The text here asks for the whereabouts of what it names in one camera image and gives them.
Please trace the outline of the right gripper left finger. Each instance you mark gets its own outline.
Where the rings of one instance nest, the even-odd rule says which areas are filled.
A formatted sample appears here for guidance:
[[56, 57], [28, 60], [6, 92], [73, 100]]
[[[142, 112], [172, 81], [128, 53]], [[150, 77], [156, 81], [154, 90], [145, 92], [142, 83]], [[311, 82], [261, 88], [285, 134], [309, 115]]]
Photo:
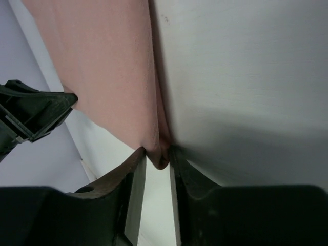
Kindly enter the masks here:
[[146, 152], [74, 193], [1, 188], [1, 245], [137, 245]]

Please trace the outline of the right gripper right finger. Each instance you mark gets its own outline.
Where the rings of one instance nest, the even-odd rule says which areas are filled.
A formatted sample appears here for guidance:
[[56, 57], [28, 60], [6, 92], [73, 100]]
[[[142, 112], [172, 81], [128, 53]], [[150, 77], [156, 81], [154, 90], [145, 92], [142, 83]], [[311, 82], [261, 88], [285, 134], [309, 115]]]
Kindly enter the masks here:
[[171, 147], [178, 245], [327, 245], [327, 192], [312, 185], [226, 187]]

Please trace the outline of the pink printed t-shirt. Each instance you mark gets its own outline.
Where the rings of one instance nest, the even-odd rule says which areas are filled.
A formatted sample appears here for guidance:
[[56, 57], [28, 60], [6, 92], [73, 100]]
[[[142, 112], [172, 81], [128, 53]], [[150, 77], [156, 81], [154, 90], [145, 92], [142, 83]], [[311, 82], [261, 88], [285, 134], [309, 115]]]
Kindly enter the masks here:
[[153, 165], [171, 143], [148, 1], [24, 1], [76, 108]]

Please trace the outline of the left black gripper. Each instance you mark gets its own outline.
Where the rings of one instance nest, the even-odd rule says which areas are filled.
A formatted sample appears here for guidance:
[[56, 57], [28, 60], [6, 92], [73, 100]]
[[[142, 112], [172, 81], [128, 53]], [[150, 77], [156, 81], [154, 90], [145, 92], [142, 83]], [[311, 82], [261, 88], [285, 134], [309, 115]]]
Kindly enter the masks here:
[[17, 79], [1, 85], [1, 160], [17, 145], [48, 136], [77, 101], [73, 93], [39, 91]]

